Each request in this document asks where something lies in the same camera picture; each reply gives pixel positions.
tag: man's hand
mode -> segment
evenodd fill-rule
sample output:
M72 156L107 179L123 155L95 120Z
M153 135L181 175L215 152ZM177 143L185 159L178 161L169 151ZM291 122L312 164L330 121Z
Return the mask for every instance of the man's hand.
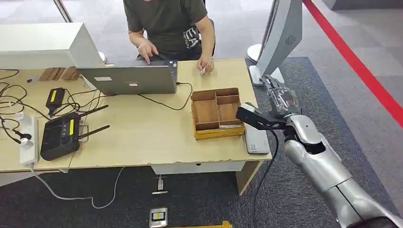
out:
M201 70L205 67L207 72L211 72L214 69L214 61L211 56L202 54L199 61L197 61L197 68Z
M158 50L155 45L145 38L137 50L139 54L144 57L147 64L150 64L150 57L153 56L153 53L158 55Z

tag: silver laptop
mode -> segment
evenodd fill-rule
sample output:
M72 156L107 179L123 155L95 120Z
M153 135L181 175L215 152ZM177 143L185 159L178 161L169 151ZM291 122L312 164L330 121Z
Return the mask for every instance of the silver laptop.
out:
M136 66L78 68L105 95L173 94L176 92L177 61L142 62Z

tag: dark gray carpet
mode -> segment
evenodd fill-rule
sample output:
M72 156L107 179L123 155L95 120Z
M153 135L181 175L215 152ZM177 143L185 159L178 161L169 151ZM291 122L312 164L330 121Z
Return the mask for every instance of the dark gray carpet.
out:
M357 182L397 214L309 59L288 58L280 69L287 85L304 97L304 114L313 119ZM255 88L255 94L259 107L267 110L265 89ZM29 178L0 188L0 228L146 228L149 209L155 207L168 207L170 227L217 225L229 220L235 228L250 228L252 191L266 166L242 197L237 195L233 172L169 175L164 178L169 193L153 196L156 179L151 168L126 168L114 203L100 210L93 209L88 200L58 200L41 182ZM96 205L104 205L113 195L118 172L119 168L88 169L41 176L59 195L94 196ZM257 216L260 228L338 227L323 200L282 150L262 186Z

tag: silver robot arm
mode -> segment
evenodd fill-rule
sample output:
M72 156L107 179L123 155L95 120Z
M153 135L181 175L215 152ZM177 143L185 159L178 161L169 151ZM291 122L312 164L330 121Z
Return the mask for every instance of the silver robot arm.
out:
M313 121L299 114L299 101L294 91L271 77L263 80L272 106L270 114L244 103L238 108L237 118L259 130L284 131L285 155L323 196L342 228L403 228L400 217L381 206L357 184Z

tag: wooden compartment tray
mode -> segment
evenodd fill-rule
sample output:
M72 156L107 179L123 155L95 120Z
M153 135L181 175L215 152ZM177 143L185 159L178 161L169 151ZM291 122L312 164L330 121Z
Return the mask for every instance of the wooden compartment tray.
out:
M191 99L196 140L242 135L245 131L243 122L235 117L240 106L237 88L195 91Z

